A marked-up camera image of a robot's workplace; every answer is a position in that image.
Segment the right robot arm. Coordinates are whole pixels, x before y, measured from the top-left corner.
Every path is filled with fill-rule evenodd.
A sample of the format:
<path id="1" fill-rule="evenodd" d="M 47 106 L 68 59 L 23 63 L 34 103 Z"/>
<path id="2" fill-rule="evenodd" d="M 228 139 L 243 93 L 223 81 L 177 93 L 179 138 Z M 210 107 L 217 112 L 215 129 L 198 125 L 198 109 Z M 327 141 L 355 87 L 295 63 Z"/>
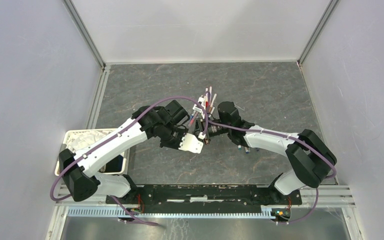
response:
<path id="1" fill-rule="evenodd" d="M 312 130 L 287 133 L 263 128 L 241 118 L 231 101 L 218 105 L 218 119 L 210 120 L 212 113 L 203 111 L 205 103 L 193 106 L 193 115 L 201 116 L 195 121 L 195 135 L 209 143 L 210 139 L 226 134 L 232 143 L 243 148 L 267 150 L 286 157 L 292 167 L 279 175 L 269 189 L 269 199 L 282 204 L 289 194 L 303 187 L 318 188 L 324 179 L 337 174 L 337 158 Z"/>

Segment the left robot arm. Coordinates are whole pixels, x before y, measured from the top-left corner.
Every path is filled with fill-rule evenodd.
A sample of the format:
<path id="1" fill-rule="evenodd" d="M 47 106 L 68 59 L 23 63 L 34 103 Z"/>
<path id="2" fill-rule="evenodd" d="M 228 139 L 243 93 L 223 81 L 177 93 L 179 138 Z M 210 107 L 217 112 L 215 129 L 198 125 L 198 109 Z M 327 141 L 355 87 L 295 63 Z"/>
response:
<path id="1" fill-rule="evenodd" d="M 131 147 L 159 138 L 161 147 L 179 149 L 187 129 L 179 126 L 189 119 L 188 112 L 176 100 L 166 106 L 143 106 L 120 127 L 97 142 L 72 152 L 64 149 L 59 154 L 60 176 L 75 202 L 82 202 L 94 194 L 115 196 L 125 204 L 133 203 L 137 190 L 125 175 L 104 174 L 100 169 Z"/>

